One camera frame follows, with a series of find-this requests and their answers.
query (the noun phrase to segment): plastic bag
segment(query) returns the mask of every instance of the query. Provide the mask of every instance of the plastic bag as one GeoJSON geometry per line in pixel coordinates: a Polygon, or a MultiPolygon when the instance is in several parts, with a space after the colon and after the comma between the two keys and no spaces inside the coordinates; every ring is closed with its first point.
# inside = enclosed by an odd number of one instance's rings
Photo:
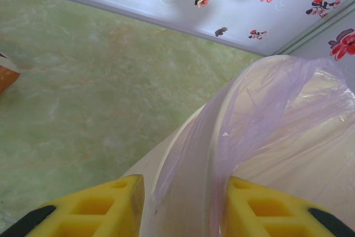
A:
{"type": "MultiPolygon", "coordinates": [[[[283,146],[287,142],[299,151],[297,138],[324,123],[341,119],[344,131],[353,129],[354,111],[355,96],[330,60],[272,56],[254,63],[178,131],[153,186],[141,233],[219,236],[227,181],[237,166],[274,148],[292,153],[283,146]]],[[[336,137],[342,139],[342,132],[336,137]]],[[[273,156],[280,164],[287,157],[273,156]]],[[[249,164],[248,178],[259,177],[262,169],[249,164]]]]}

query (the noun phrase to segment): green marble floor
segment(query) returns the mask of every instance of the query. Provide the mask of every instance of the green marble floor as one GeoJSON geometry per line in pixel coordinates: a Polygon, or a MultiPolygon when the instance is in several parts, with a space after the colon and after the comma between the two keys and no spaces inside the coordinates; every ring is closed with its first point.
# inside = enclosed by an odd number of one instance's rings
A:
{"type": "Polygon", "coordinates": [[[120,177],[259,56],[65,0],[0,0],[0,231],[120,177]]]}

